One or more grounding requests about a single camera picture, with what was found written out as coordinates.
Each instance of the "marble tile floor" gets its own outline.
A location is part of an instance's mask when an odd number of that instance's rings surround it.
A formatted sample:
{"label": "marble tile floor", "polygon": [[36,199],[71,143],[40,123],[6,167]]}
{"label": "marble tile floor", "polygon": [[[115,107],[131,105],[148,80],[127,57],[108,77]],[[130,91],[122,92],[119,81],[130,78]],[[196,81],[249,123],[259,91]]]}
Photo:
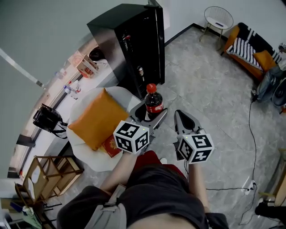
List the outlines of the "marble tile floor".
{"label": "marble tile floor", "polygon": [[[174,130],[174,112],[185,110],[195,116],[210,133],[215,152],[209,161],[202,163],[206,187],[210,189],[242,187],[252,176],[254,165],[254,142],[248,126],[253,78],[227,55],[220,56],[215,50],[217,37],[208,33],[201,42],[201,31],[190,28],[165,48],[166,82],[158,86],[168,115],[156,130],[149,149],[168,163],[176,165],[185,173],[183,162],[177,161],[173,142],[177,140]],[[254,179],[257,191],[263,191],[279,160],[278,148],[285,148],[286,117],[270,103],[253,103],[250,125],[257,144],[257,160]],[[87,185],[99,186],[109,172],[97,173],[82,163],[84,174],[58,199],[66,204]],[[255,196],[254,207],[245,214],[238,226],[242,213],[250,208],[253,192],[245,195],[241,190],[208,191],[211,210],[224,213],[231,229],[268,229],[278,223],[254,215],[259,199]],[[58,210],[47,212],[55,218]]]}

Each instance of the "white round chair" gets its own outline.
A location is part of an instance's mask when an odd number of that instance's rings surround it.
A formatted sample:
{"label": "white round chair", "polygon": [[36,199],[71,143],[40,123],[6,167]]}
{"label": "white round chair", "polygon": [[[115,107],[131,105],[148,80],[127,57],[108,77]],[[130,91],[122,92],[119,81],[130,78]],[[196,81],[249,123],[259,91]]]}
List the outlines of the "white round chair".
{"label": "white round chair", "polygon": [[[133,107],[141,102],[125,88],[110,87],[105,89],[107,93],[111,95],[111,97],[127,112],[130,112]],[[94,88],[80,97],[71,108],[68,124],[76,121],[101,91],[102,88]],[[71,143],[74,155],[84,163],[88,164],[88,166],[96,172],[113,170],[119,159],[122,157],[122,151],[116,156],[110,157],[100,149],[97,151],[92,150],[69,128],[67,128],[67,138]]]}
{"label": "white round chair", "polygon": [[204,30],[204,33],[201,35],[200,37],[200,41],[202,40],[202,37],[204,36],[204,34],[206,33],[207,30],[209,30],[209,28],[211,26],[221,30],[220,32],[220,36],[219,36],[219,40],[218,43],[220,45],[220,47],[218,49],[221,48],[221,37],[223,34],[223,30],[227,30],[230,29],[233,26],[233,18],[231,16],[231,14],[224,8],[221,8],[219,6],[210,6],[205,10],[205,19],[207,21],[207,25],[206,28]]}

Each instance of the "black cabinet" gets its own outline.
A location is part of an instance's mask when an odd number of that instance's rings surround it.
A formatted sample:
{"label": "black cabinet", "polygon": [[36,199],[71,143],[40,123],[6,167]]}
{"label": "black cabinet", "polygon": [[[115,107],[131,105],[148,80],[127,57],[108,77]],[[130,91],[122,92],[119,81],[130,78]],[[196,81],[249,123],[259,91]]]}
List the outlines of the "black cabinet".
{"label": "black cabinet", "polygon": [[160,6],[121,4],[87,25],[119,86],[143,98],[147,84],[164,83],[164,24]]}

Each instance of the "red bottle cap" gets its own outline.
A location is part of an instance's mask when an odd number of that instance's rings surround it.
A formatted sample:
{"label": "red bottle cap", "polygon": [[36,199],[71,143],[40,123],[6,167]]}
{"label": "red bottle cap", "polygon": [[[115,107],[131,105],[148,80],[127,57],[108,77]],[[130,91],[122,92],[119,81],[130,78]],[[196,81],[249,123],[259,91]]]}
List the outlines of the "red bottle cap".
{"label": "red bottle cap", "polygon": [[156,88],[156,84],[148,84],[147,85],[147,92],[148,93],[154,93],[156,92],[157,88]]}

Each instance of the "white counter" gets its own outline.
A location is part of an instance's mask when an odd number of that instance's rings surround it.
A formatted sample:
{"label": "white counter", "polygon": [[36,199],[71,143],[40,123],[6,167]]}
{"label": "white counter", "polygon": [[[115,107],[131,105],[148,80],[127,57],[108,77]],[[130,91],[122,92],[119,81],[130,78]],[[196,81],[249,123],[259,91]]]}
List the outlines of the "white counter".
{"label": "white counter", "polygon": [[[118,83],[111,67],[107,65],[104,69],[99,71],[98,75],[92,79],[82,78],[80,80],[81,92],[78,94],[80,97],[85,92],[104,86],[116,86]],[[68,122],[72,105],[76,102],[75,99],[67,95],[56,110],[60,113],[65,123]],[[23,174],[25,175],[32,163],[34,156],[57,156],[60,151],[67,144],[68,139],[61,139],[47,131],[41,131],[36,139],[36,146],[30,151],[27,160],[23,167]]]}

